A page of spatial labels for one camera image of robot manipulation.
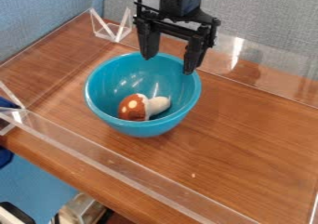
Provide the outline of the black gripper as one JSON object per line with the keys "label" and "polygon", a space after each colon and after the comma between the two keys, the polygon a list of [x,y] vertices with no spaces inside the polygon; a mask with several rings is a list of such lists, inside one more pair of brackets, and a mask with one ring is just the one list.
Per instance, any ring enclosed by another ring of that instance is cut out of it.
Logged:
{"label": "black gripper", "polygon": [[183,73],[193,74],[202,65],[207,49],[216,45],[221,20],[207,15],[199,7],[179,16],[173,12],[173,7],[162,10],[151,0],[135,0],[134,3],[134,24],[143,58],[151,59],[158,54],[162,33],[187,40]]}

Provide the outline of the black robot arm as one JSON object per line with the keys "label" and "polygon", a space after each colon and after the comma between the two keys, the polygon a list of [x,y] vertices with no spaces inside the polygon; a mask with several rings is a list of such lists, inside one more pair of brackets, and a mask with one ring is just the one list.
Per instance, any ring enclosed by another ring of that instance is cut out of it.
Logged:
{"label": "black robot arm", "polygon": [[185,74],[193,74],[202,65],[209,48],[216,45],[221,20],[202,9],[202,0],[135,0],[137,26],[141,53],[151,59],[159,52],[161,34],[187,40],[185,53]]}

